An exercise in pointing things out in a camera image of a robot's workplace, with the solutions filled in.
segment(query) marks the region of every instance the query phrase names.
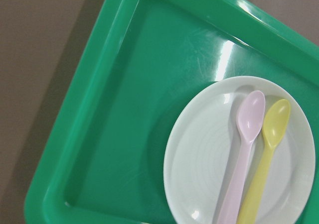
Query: yellow spoon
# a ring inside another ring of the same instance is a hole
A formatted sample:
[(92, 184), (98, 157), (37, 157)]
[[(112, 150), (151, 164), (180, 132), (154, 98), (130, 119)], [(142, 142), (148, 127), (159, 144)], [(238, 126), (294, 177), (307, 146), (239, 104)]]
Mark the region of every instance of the yellow spoon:
[(282, 99), (274, 103), (265, 115), (262, 127), (265, 141), (264, 151), (255, 176), (240, 208), (237, 224), (255, 223), (270, 163), (276, 147), (285, 135), (290, 109), (290, 103)]

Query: green tray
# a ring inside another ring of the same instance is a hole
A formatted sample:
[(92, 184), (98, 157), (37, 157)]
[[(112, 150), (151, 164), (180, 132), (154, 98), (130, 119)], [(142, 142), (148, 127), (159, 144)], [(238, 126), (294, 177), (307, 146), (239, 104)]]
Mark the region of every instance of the green tray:
[[(319, 48), (246, 0), (106, 0), (29, 189), (27, 223), (174, 223), (163, 157), (185, 105), (213, 82), (262, 77), (300, 104), (318, 149), (318, 74)], [(318, 206), (316, 172), (297, 223), (317, 223)]]

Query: white plate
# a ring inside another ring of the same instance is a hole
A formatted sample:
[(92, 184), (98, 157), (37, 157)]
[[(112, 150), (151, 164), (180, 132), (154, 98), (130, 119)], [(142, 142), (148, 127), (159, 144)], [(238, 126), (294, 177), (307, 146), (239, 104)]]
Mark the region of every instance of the white plate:
[[(291, 104), (287, 132), (277, 147), (257, 215), (257, 224), (292, 224), (301, 214), (315, 173), (315, 146), (302, 109), (278, 85), (240, 76), (217, 82), (193, 98), (178, 117), (164, 158), (164, 187), (179, 224), (215, 223), (237, 159), (240, 137), (235, 117), (243, 98), (261, 90), (267, 109), (279, 99)], [(263, 151), (253, 145), (244, 195)]]

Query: spoon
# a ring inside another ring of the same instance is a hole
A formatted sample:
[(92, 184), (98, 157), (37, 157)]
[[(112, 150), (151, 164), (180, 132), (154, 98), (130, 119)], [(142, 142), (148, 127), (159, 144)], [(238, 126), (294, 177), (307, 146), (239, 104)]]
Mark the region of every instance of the spoon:
[(261, 91), (251, 92), (238, 109), (236, 124), (241, 137), (241, 147), (217, 219), (218, 224), (236, 223), (251, 147), (260, 132), (264, 113), (265, 96)]
[(276, 147), (285, 135), (290, 109), (290, 103), (287, 100), (282, 99), (274, 103), (265, 115), (262, 128), (265, 148), (255, 176), (240, 209), (237, 224), (255, 223), (270, 163)]

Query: pink spoon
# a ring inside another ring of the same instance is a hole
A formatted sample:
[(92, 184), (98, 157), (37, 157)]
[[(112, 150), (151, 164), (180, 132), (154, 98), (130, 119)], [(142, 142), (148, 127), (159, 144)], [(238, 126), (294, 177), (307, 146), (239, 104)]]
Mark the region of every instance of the pink spoon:
[(236, 223), (251, 147), (261, 130), (264, 113), (265, 96), (261, 91), (251, 92), (238, 109), (236, 124), (241, 137), (241, 147), (220, 209), (217, 224)]

